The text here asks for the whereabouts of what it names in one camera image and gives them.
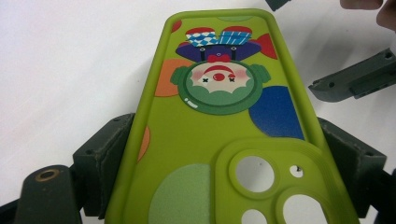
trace phone case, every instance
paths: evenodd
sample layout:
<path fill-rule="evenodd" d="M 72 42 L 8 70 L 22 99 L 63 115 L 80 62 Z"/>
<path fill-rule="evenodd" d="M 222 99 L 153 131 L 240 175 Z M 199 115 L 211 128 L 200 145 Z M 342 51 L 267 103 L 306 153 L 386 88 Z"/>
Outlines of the phone case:
<path fill-rule="evenodd" d="M 286 223 L 296 195 L 317 202 L 328 223 L 359 223 L 274 17 L 172 16 L 106 223 L 245 224 L 248 213 Z"/>

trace screw hole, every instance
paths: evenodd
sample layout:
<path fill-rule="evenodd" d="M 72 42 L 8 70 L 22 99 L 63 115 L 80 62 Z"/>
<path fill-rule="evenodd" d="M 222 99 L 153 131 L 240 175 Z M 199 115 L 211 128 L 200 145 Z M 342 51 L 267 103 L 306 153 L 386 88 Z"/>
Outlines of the screw hole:
<path fill-rule="evenodd" d="M 35 181 L 37 182 L 45 182 L 55 178 L 59 174 L 59 170 L 57 169 L 49 169 L 41 172 L 40 174 L 35 176 Z"/>
<path fill-rule="evenodd" d="M 301 178 L 304 175 L 303 169 L 298 165 L 292 165 L 290 167 L 290 173 L 296 178 Z"/>
<path fill-rule="evenodd" d="M 392 54 L 391 52 L 387 52 L 387 53 L 385 54 L 385 59 L 386 59 L 386 60 L 392 59 L 392 57 L 393 57 L 393 54 Z"/>

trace metal hole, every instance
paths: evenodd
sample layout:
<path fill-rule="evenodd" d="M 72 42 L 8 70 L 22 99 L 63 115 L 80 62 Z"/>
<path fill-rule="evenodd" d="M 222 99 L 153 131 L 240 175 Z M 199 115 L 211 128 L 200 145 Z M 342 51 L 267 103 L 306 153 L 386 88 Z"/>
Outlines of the metal hole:
<path fill-rule="evenodd" d="M 59 175 L 58 169 L 49 169 L 41 172 L 40 174 L 35 176 L 35 181 L 37 182 L 45 182 L 51 180 Z"/>

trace clown nose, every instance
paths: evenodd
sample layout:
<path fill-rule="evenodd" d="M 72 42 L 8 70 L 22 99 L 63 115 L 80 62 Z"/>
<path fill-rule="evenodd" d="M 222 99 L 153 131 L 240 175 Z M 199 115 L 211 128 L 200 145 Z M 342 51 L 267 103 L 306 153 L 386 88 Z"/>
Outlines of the clown nose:
<path fill-rule="evenodd" d="M 213 79 L 215 79 L 215 81 L 222 81 L 224 80 L 225 76 L 221 73 L 217 73 L 213 76 Z"/>

